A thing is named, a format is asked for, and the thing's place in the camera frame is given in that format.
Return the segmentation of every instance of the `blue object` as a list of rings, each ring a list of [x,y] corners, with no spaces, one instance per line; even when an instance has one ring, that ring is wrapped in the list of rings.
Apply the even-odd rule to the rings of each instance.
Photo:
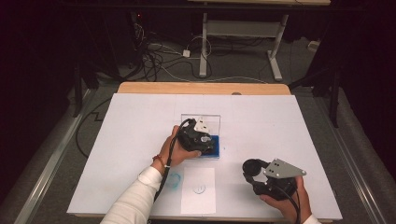
[[[213,147],[213,150],[206,151],[202,153],[201,158],[219,158],[219,136],[218,135],[211,135],[212,140],[215,141],[215,145]]]

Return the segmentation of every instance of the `transparent container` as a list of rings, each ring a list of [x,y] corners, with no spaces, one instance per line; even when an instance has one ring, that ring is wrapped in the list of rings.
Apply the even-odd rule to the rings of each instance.
[[[214,148],[211,151],[204,152],[200,158],[208,158],[208,159],[218,159],[220,154],[219,150],[219,138],[220,138],[220,115],[201,115],[201,114],[182,114],[181,122],[186,119],[195,119],[201,120],[205,127],[208,129],[208,133],[215,141]]]

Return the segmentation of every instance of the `gray carpet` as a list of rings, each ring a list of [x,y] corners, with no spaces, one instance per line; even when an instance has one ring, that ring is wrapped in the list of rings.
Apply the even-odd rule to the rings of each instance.
[[[257,82],[250,78],[259,79],[263,82],[274,83],[272,72],[268,66],[268,60],[264,51],[271,48],[272,42],[265,40],[256,47],[242,48],[234,50],[225,56],[216,56],[221,54],[221,49],[214,50],[212,57],[209,58],[211,64],[212,76],[210,80],[222,79],[219,82]],[[302,39],[291,43],[282,43],[278,53],[277,60],[281,73],[284,76],[283,83],[290,83],[300,77],[303,77],[314,53],[306,50],[307,41]],[[163,57],[171,60],[173,55],[164,54]],[[198,62],[191,61],[194,74],[198,72]],[[168,72],[161,71],[157,74],[158,81],[180,81],[178,78],[188,80],[200,80],[191,75],[190,66],[187,63],[175,64],[169,67]],[[86,111],[91,111],[104,100],[111,97],[117,91],[118,84],[103,79],[100,88],[94,93],[91,103],[87,105]],[[373,216],[370,214],[370,208],[367,207],[361,199],[359,192],[359,183],[357,183],[353,174],[348,169],[343,150],[346,147],[351,154],[356,167],[359,169],[359,175],[375,198],[378,208],[381,211],[379,222],[383,223],[392,221],[396,218],[396,186],[380,159],[376,156],[370,142],[364,135],[359,122],[353,116],[349,109],[349,104],[343,92],[340,93],[340,104],[338,108],[339,128],[334,129],[327,118],[326,106],[327,98],[314,98],[310,88],[297,88],[292,91],[295,94],[299,106],[304,115],[304,120],[311,134],[318,155],[323,164],[325,172],[329,178],[336,200],[341,209],[343,220],[334,223],[375,223]],[[101,121],[106,113],[108,102],[95,109],[99,112],[98,119],[95,121],[95,115],[89,115],[81,125],[78,132],[78,142],[84,153],[89,154],[95,137],[99,132]],[[21,211],[23,204],[28,198],[35,182],[49,160],[53,149],[63,138],[65,130],[71,122],[73,105],[60,120],[58,126],[54,129],[48,140],[42,148],[37,151],[35,157],[22,174],[20,180],[14,189],[8,195],[6,201],[0,209],[0,223],[13,223]],[[342,141],[337,139],[336,135],[342,137]],[[101,218],[97,217],[74,217],[66,214],[66,209],[70,203],[75,187],[78,183],[81,172],[84,168],[86,159],[78,151],[75,137],[73,137],[65,148],[65,155],[56,175],[53,177],[45,196],[37,207],[35,214],[31,216],[31,223],[99,223]],[[187,221],[158,221],[152,220],[151,223],[197,223]]]

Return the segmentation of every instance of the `dark background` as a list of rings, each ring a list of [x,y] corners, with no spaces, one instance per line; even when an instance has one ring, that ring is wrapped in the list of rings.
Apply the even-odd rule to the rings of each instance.
[[[307,75],[340,65],[341,87],[374,149],[395,177],[390,168],[396,155],[395,4],[345,0],[332,1],[332,5],[363,5],[368,10],[364,15],[337,15],[331,23],[327,17],[309,13],[291,15],[284,38],[318,40],[325,35]],[[86,83],[94,87],[93,71],[116,76],[117,65],[128,64],[135,56],[127,15],[64,10],[50,0],[1,3],[1,201],[69,106],[67,94],[74,85],[76,64]],[[190,40],[202,18],[188,12],[161,15],[146,11],[143,15],[148,29],[179,41]],[[229,17],[240,19],[241,15]],[[325,90],[319,95],[327,94],[332,73],[309,85]]]

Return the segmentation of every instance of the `white table leg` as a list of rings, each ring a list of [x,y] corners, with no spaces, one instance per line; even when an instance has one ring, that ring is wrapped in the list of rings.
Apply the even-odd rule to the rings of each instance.
[[[282,75],[280,74],[279,66],[276,62],[276,53],[279,49],[280,41],[282,40],[283,32],[285,31],[286,23],[288,21],[289,15],[283,15],[282,22],[279,24],[279,28],[277,29],[275,45],[273,50],[268,50],[268,60],[270,61],[271,68],[273,70],[274,78],[276,81],[282,80]]]
[[[201,49],[201,61],[199,65],[199,76],[206,77],[206,37],[207,37],[207,13],[204,13],[204,18],[202,22],[202,49]]]

